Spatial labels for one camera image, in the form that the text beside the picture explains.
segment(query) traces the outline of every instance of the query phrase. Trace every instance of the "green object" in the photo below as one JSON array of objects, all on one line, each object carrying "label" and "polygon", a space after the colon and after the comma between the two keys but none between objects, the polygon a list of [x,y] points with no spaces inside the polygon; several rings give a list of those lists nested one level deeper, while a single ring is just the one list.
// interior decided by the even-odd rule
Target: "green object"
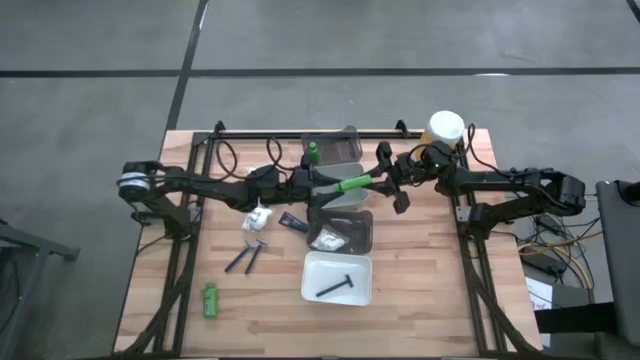
[{"label": "green object", "polygon": [[216,284],[208,283],[204,289],[203,316],[205,319],[215,319],[218,316],[218,288],[216,288]]},{"label": "green object", "polygon": [[373,182],[371,175],[362,175],[355,178],[343,180],[334,185],[336,191],[347,191],[369,185]]},{"label": "green object", "polygon": [[311,162],[318,163],[318,145],[315,142],[309,143],[309,155],[311,155]]}]

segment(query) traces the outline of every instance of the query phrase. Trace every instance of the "gray floor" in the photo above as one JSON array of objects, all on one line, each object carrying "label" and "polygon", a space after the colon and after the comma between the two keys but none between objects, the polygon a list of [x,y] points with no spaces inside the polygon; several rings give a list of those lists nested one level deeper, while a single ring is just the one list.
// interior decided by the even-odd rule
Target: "gray floor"
[{"label": "gray floor", "polygon": [[[0,0],[0,70],[179,68],[195,7]],[[194,68],[640,66],[639,36],[622,0],[222,0]],[[0,80],[0,214],[82,247],[77,263],[49,264],[24,359],[110,351],[139,231],[114,181],[123,162],[157,157],[175,84]],[[192,79],[178,128],[421,127],[449,109],[490,129],[502,167],[553,166],[595,192],[638,179],[638,94],[640,76]],[[569,222],[596,216],[592,202]],[[586,245],[609,300],[602,242]]]}]

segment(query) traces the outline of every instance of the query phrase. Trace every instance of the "black tool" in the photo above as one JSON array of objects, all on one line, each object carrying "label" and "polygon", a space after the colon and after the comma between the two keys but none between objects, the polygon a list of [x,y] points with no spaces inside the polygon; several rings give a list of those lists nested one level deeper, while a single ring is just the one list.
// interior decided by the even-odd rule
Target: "black tool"
[{"label": "black tool", "polygon": [[236,256],[235,259],[233,259],[233,261],[227,265],[226,268],[224,268],[224,272],[229,272],[231,271],[231,269],[233,269],[234,266],[236,266],[236,264],[238,263],[238,261],[240,261],[240,259],[242,259],[249,251],[251,251],[251,249],[253,249],[253,246],[251,246],[251,244],[249,244],[246,240],[244,241],[245,244],[247,245],[247,247],[245,247],[240,254],[238,254],[238,256]]},{"label": "black tool", "polygon": [[322,291],[320,291],[319,293],[316,294],[316,297],[320,297],[324,294],[330,293],[333,290],[343,287],[345,285],[349,285],[349,287],[353,287],[353,283],[351,282],[351,278],[349,277],[349,274],[345,275],[347,277],[347,280],[341,282],[340,284],[335,284],[332,287],[328,288],[328,289],[324,289]]},{"label": "black tool", "polygon": [[253,256],[251,257],[251,261],[249,262],[249,265],[247,265],[247,269],[244,271],[245,275],[249,275],[249,273],[251,272],[251,268],[253,268],[253,262],[256,261],[256,258],[260,253],[260,249],[269,245],[262,240],[256,240],[256,241],[258,242],[258,247],[256,248],[256,251],[253,253]]}]

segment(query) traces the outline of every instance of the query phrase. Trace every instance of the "clear plastic container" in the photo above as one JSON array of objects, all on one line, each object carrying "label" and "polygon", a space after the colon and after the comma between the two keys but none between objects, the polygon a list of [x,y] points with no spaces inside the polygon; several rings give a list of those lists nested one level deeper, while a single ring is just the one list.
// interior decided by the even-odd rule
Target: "clear plastic container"
[{"label": "clear plastic container", "polygon": [[300,137],[302,149],[306,153],[309,143],[318,146],[316,165],[334,165],[358,162],[362,159],[362,146],[358,130],[349,125],[344,129],[325,134],[303,134]]},{"label": "clear plastic container", "polygon": [[[362,175],[364,168],[359,163],[316,166],[318,172],[336,179],[346,180]],[[320,186],[313,189],[313,194],[330,194],[335,192],[333,185]],[[339,198],[323,206],[324,210],[354,211],[367,200],[369,192],[363,188],[351,189]]]},{"label": "clear plastic container", "polygon": [[362,255],[371,251],[373,247],[373,214],[371,212],[320,210],[313,219],[309,218],[307,245],[311,249],[314,249],[311,244],[325,224],[349,238],[349,242],[333,251],[334,253]]}]

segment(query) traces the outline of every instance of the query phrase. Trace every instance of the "wooden table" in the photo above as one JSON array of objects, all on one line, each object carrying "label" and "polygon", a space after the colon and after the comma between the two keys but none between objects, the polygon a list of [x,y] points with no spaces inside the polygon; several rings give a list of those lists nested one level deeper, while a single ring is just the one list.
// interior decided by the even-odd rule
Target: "wooden table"
[{"label": "wooden table", "polygon": [[[192,132],[170,131],[160,161],[186,167]],[[264,140],[229,141],[238,153],[238,173],[250,166],[270,163]],[[281,141],[283,165],[299,161],[299,141]],[[362,165],[377,164],[379,140],[362,140]],[[390,140],[394,154],[406,152],[417,140]],[[488,131],[477,130],[478,156],[495,164]],[[472,158],[472,170],[485,170]],[[222,175],[213,164],[211,176]],[[198,246],[195,276],[187,318],[183,356],[468,356],[476,354],[460,249],[450,199],[433,184],[406,187],[411,207],[396,215],[392,198],[370,192],[364,208],[374,216],[373,289],[366,307],[311,303],[300,295],[304,257],[309,251],[304,236],[277,223],[283,211],[305,219],[305,206],[275,206],[259,236],[263,249],[249,277],[243,269],[249,256],[225,274],[225,266],[255,240],[255,233],[240,229],[245,214],[221,202],[207,200]],[[478,193],[478,202],[500,202],[503,194]],[[179,194],[172,194],[176,201]],[[160,225],[143,232],[140,246],[161,235]],[[513,238],[494,235],[487,242],[498,301],[513,324],[534,346],[541,348],[524,274]],[[135,261],[122,313],[115,350],[126,348],[147,325],[160,304],[170,241],[147,248]],[[202,316],[205,284],[219,288],[217,319]],[[484,311],[485,327],[489,317]],[[170,318],[168,339],[173,334]],[[491,332],[487,335],[492,343]]]}]

